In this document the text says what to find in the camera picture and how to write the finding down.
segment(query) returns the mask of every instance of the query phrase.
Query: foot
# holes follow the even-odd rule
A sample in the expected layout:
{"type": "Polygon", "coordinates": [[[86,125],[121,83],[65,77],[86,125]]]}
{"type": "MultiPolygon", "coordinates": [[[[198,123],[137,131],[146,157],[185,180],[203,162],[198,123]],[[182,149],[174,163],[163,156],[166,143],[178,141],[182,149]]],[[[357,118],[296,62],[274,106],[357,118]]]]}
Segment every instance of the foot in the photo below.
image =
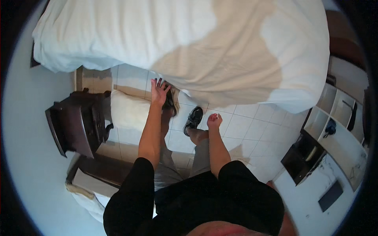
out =
{"type": "Polygon", "coordinates": [[[189,137],[187,131],[188,129],[197,129],[197,126],[202,120],[203,110],[199,106],[194,108],[192,113],[188,116],[188,121],[184,126],[184,134],[189,137]]]}
{"type": "Polygon", "coordinates": [[[176,116],[177,110],[175,104],[173,103],[172,89],[167,92],[167,98],[163,104],[163,109],[169,109],[172,111],[172,117],[176,116]]]}

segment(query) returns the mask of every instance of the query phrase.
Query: leg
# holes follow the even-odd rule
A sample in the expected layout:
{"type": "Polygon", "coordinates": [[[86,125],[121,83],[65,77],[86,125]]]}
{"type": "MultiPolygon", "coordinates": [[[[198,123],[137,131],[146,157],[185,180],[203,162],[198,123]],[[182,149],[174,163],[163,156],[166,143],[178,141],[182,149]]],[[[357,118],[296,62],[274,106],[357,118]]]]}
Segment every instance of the leg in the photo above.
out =
{"type": "Polygon", "coordinates": [[[194,138],[196,142],[198,141],[198,144],[194,148],[195,155],[194,155],[194,160],[193,160],[193,166],[189,174],[189,178],[211,170],[210,169],[210,152],[209,152],[209,133],[204,130],[201,130],[201,131],[205,133],[203,135],[200,135],[199,139],[197,139],[196,137],[194,138]]]}
{"type": "Polygon", "coordinates": [[[209,138],[209,132],[207,130],[199,130],[199,129],[187,129],[187,134],[190,137],[190,140],[195,144],[199,145],[202,140],[209,138]]]}
{"type": "Polygon", "coordinates": [[[169,120],[172,117],[170,110],[163,110],[161,114],[160,161],[155,171],[155,191],[183,180],[172,160],[172,151],[167,149],[165,136],[169,129],[169,120]]]}
{"type": "Polygon", "coordinates": [[[196,145],[193,166],[189,178],[210,170],[209,132],[197,129],[202,120],[202,108],[196,107],[184,126],[184,134],[196,145]]]}

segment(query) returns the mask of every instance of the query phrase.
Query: white pillow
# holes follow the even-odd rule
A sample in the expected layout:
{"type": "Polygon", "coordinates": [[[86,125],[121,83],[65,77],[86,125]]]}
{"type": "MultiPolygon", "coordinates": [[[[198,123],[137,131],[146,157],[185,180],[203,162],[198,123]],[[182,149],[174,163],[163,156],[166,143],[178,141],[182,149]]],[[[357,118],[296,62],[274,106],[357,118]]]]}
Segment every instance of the white pillow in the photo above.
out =
{"type": "Polygon", "coordinates": [[[110,107],[113,125],[117,128],[143,131],[151,102],[113,90],[110,107]]]}

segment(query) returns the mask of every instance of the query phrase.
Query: gray pants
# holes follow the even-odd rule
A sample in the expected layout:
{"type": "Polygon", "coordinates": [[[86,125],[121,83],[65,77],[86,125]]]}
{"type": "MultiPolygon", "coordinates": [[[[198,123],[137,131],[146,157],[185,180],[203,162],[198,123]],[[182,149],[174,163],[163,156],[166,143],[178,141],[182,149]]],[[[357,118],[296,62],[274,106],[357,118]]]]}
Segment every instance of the gray pants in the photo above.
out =
{"type": "MultiPolygon", "coordinates": [[[[209,139],[204,139],[195,147],[193,166],[189,178],[210,170],[209,139]]],[[[182,181],[172,160],[172,151],[160,148],[160,161],[155,171],[155,191],[182,181]]]]}

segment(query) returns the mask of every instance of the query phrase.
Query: shoe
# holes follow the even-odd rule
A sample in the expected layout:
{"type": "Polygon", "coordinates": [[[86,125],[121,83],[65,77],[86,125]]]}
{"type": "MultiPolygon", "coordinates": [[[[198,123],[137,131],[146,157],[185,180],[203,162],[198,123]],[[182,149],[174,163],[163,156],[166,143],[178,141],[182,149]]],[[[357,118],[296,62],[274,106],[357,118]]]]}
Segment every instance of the shoe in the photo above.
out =
{"type": "Polygon", "coordinates": [[[197,126],[200,124],[203,116],[203,110],[199,106],[194,108],[193,111],[188,116],[188,121],[184,126],[184,134],[189,137],[187,129],[197,129],[197,126]]]}
{"type": "Polygon", "coordinates": [[[177,115],[177,109],[173,102],[172,88],[167,92],[167,98],[165,103],[163,104],[163,110],[164,109],[170,109],[172,111],[172,117],[175,117],[177,115]]]}

